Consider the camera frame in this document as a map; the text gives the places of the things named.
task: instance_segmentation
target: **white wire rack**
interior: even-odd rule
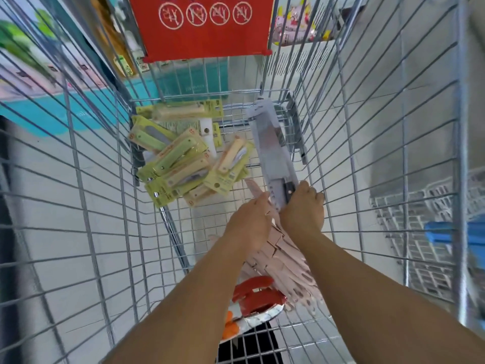
[[[129,15],[129,3],[121,1]],[[299,1],[276,0],[276,6],[288,11]],[[251,139],[243,109],[259,95],[273,99],[299,178],[325,191],[323,232],[391,278],[452,301],[466,321],[466,0],[304,1],[312,3],[317,34],[331,29],[335,39],[281,48],[269,43],[270,58],[231,57],[226,91],[227,58],[155,63],[146,72],[135,65],[137,76],[122,77],[109,63],[115,56],[124,66],[112,43],[103,49],[97,42],[96,33],[107,34],[90,0],[0,0],[2,18],[25,33],[16,39],[0,24],[0,79],[18,96],[0,102],[0,113],[14,122],[0,131],[8,146],[0,171],[4,362],[102,360],[251,197],[236,183],[228,198],[195,209],[182,199],[154,208],[134,176],[142,154],[126,136],[135,106],[163,99],[220,97],[226,141],[234,132]],[[128,44],[126,20],[108,5]],[[48,38],[35,20],[44,21]],[[12,47],[25,49],[25,41],[54,72],[50,85],[12,57]],[[209,65],[215,77],[207,74]],[[200,66],[202,84],[195,75]],[[264,186],[257,155],[249,168]],[[452,185],[442,192],[413,191],[450,176]],[[419,212],[439,199],[457,210],[452,254],[425,249]],[[383,220],[394,222],[394,244]],[[396,257],[391,246],[404,252]],[[300,308],[282,313],[239,342],[217,361],[353,362],[324,304],[315,317]]]

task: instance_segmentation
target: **shopping cart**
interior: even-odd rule
[[[132,16],[129,2],[122,1]],[[276,0],[276,7],[288,13],[299,1]],[[5,362],[101,360],[210,249],[209,235],[221,235],[232,213],[251,198],[239,182],[229,197],[197,208],[182,198],[154,207],[135,175],[142,151],[126,137],[135,107],[161,100],[221,98],[225,115],[219,125],[228,141],[235,132],[251,139],[244,109],[260,96],[271,98],[298,177],[325,192],[323,232],[391,278],[453,304],[462,324],[474,318],[467,317],[463,196],[467,1],[307,1],[317,37],[287,46],[270,39],[271,56],[231,57],[228,65],[220,57],[131,67],[109,43],[118,66],[109,72],[100,61],[111,59],[96,38],[87,43],[76,33],[89,33],[94,25],[106,35],[105,26],[83,18],[73,0],[0,1],[3,18],[25,32],[30,48],[55,71],[50,83],[60,88],[49,91],[21,58],[12,57],[12,47],[25,48],[25,40],[0,24],[0,79],[16,96],[0,102],[0,113],[15,123],[1,128],[8,147],[0,171]],[[83,2],[92,10],[89,0]],[[136,28],[128,36],[125,21],[108,5],[125,44],[138,39]],[[322,41],[327,30],[332,37]],[[209,64],[215,75],[208,74]],[[181,66],[188,79],[180,78]],[[257,154],[248,168],[264,186]],[[413,196],[450,176],[446,192]],[[369,206],[379,197],[391,202]],[[423,235],[414,209],[444,197],[452,200],[456,231],[452,253],[437,262],[415,254],[410,238]],[[400,244],[386,237],[376,213],[392,207],[402,210],[402,223],[392,229]],[[414,265],[439,268],[451,293],[417,288]],[[300,307],[284,312],[240,342],[228,343],[228,353],[220,350],[217,361],[353,362],[323,303],[315,316]]]

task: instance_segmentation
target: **red plastic panel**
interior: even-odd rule
[[[267,55],[274,0],[130,0],[145,62]]]

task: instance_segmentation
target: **person's right hand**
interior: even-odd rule
[[[280,213],[283,229],[289,234],[301,231],[321,232],[325,217],[324,202],[323,193],[317,193],[315,188],[310,188],[306,181],[302,181]]]

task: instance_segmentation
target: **prohibition symbol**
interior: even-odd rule
[[[231,10],[226,4],[216,2],[209,10],[209,16],[212,22],[217,26],[223,26],[231,17]]]
[[[242,1],[234,6],[232,10],[232,17],[239,25],[244,25],[251,20],[253,16],[253,8],[247,2]]]
[[[177,30],[183,24],[182,10],[172,2],[166,2],[158,9],[161,23],[168,29]]]
[[[190,4],[187,7],[185,15],[187,16],[189,23],[196,27],[203,26],[207,20],[207,10],[204,8],[204,5],[201,5],[198,2]]]

